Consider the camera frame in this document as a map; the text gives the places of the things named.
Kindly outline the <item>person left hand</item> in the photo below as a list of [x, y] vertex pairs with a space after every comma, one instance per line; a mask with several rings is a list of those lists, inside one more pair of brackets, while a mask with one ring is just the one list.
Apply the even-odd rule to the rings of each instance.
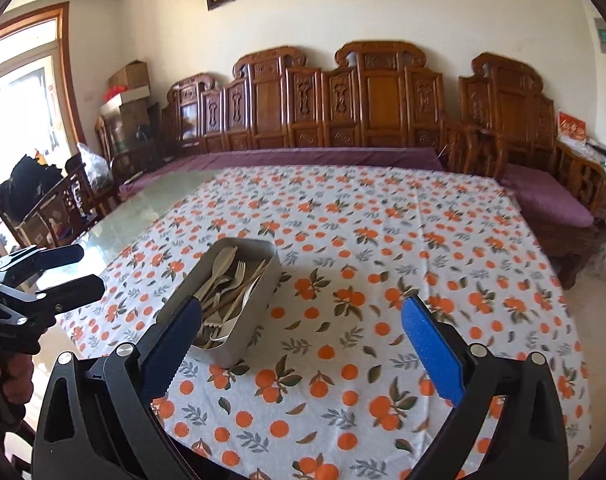
[[0, 365], [2, 391], [12, 404], [26, 404], [33, 395], [33, 358], [28, 354], [14, 354]]

